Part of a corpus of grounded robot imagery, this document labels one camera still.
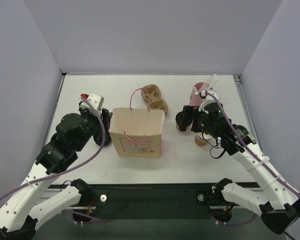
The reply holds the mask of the pink paper gift bag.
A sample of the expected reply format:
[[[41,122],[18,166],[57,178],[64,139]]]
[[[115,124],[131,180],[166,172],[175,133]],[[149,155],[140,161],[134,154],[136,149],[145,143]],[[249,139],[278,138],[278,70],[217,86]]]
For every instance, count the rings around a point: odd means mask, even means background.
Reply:
[[[145,87],[139,90],[148,96],[147,107],[114,108],[108,132],[119,156],[159,159],[165,112],[151,109],[155,97]]]

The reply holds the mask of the black plastic cup lid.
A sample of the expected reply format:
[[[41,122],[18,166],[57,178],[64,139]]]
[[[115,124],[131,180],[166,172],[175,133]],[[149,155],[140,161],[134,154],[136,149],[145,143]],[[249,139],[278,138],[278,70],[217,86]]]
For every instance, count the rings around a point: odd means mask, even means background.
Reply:
[[[192,123],[192,120],[190,120],[189,118],[187,118],[182,111],[178,112],[175,116],[175,122],[176,123],[183,123],[183,124],[187,124],[190,125]]]

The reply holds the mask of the brown paper coffee cup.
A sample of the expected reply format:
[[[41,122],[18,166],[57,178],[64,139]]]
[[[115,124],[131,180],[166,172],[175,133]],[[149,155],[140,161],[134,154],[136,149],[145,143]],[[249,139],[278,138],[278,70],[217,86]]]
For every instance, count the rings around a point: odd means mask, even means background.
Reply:
[[[180,132],[185,132],[189,128],[189,125],[182,122],[176,122],[176,129]]]

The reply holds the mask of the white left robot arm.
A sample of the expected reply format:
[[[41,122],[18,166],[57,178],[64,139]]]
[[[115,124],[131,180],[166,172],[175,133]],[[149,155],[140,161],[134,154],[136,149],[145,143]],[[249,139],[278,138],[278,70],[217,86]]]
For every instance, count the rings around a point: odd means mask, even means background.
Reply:
[[[87,108],[66,114],[56,133],[37,156],[24,188],[17,190],[0,208],[0,240],[31,240],[48,220],[68,207],[94,201],[92,188],[78,178],[61,192],[37,203],[46,189],[78,158],[90,138],[97,145],[109,145],[112,113],[102,109],[99,117]]]

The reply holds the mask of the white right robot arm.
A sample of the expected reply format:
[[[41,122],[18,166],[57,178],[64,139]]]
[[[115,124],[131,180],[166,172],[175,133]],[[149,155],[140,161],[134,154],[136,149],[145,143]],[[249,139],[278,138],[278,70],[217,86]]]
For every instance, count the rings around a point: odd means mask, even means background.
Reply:
[[[190,127],[194,133],[211,136],[262,189],[262,193],[256,193],[224,178],[212,186],[211,197],[215,203],[229,202],[248,209],[278,235],[300,218],[300,193],[282,178],[252,134],[244,126],[233,124],[224,114],[222,104],[212,102],[203,109],[185,105],[175,122],[181,132]]]

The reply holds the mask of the pink straw holder cup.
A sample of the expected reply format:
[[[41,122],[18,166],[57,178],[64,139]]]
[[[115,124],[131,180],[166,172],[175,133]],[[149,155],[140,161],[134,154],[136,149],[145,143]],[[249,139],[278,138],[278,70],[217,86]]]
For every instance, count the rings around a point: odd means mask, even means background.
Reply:
[[[190,94],[190,99],[189,99],[189,106],[202,106],[204,107],[205,105],[210,103],[210,98],[209,96],[205,95],[205,89],[203,88],[202,91],[199,91],[203,86],[204,82],[198,82],[194,85],[192,85],[192,91]]]

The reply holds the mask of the stack of brown paper cups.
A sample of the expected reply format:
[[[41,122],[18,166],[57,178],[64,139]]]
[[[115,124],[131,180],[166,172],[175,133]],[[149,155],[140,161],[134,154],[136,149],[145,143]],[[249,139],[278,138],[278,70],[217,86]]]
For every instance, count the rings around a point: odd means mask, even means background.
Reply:
[[[204,132],[197,132],[194,138],[194,142],[196,145],[203,147],[210,143],[212,136],[206,134]]]

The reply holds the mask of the brown pulp cup carrier stack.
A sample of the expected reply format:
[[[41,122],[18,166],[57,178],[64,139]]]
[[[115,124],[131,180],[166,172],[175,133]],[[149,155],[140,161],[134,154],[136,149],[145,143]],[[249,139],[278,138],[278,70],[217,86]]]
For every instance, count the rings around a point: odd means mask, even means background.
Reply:
[[[144,86],[141,90],[141,97],[151,110],[163,110],[165,115],[168,113],[169,107],[162,98],[161,90],[157,85],[149,84]]]

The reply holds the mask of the aluminium frame rail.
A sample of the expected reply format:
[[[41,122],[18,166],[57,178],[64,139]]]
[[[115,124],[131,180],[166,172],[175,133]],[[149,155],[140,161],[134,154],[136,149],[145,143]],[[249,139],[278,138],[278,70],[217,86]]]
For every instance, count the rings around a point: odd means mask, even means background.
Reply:
[[[241,104],[242,104],[242,107],[243,107],[243,111],[244,111],[244,114],[245,114],[245,117],[246,117],[246,120],[247,120],[249,130],[252,133],[252,135],[254,136],[256,142],[260,146],[258,134],[256,132],[256,128],[255,128],[255,125],[254,125],[254,122],[253,122],[253,118],[252,118],[252,115],[250,113],[248,103],[247,103],[247,100],[246,100],[246,97],[245,97],[245,94],[244,94],[244,91],[243,91],[242,82],[241,82],[241,75],[240,74],[234,74],[233,79],[234,79],[234,82],[235,82],[235,85],[236,85],[236,88],[237,88],[237,91],[238,91],[238,95],[239,95],[239,98],[240,98],[240,101],[241,101]]]

